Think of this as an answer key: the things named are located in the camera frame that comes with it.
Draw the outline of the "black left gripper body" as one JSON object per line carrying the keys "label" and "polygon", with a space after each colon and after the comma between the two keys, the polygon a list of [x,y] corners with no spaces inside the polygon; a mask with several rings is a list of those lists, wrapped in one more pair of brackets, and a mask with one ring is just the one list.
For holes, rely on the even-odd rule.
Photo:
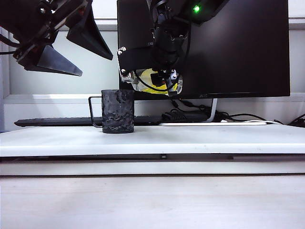
{"label": "black left gripper body", "polygon": [[17,60],[31,49],[54,42],[54,34],[85,0],[10,0],[10,32],[20,46]]}

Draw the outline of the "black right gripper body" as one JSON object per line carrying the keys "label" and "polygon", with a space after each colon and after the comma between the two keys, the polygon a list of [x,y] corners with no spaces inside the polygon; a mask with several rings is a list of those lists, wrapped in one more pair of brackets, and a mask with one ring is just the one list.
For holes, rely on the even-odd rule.
{"label": "black right gripper body", "polygon": [[190,24],[163,22],[154,25],[152,59],[158,69],[172,69],[183,55],[183,43],[189,35]]}

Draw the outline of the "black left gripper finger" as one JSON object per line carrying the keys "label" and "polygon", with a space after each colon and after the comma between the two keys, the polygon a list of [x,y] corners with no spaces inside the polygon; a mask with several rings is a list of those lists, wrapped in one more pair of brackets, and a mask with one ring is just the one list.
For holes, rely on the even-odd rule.
{"label": "black left gripper finger", "polygon": [[92,1],[77,9],[66,19],[69,28],[67,39],[98,56],[112,60],[113,54],[103,39],[94,20]]}
{"label": "black left gripper finger", "polygon": [[27,71],[82,76],[82,71],[51,45],[33,48],[18,59],[18,64]]}

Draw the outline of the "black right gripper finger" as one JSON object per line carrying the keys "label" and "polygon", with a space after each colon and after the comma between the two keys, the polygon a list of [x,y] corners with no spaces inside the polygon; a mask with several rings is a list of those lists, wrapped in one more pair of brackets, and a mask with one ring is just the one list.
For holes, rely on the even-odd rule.
{"label": "black right gripper finger", "polygon": [[150,74],[151,82],[155,87],[166,87],[166,77],[158,72],[153,72]]}
{"label": "black right gripper finger", "polygon": [[178,83],[179,83],[179,74],[176,72],[175,69],[172,69],[167,79],[168,96],[175,96],[178,94]]}

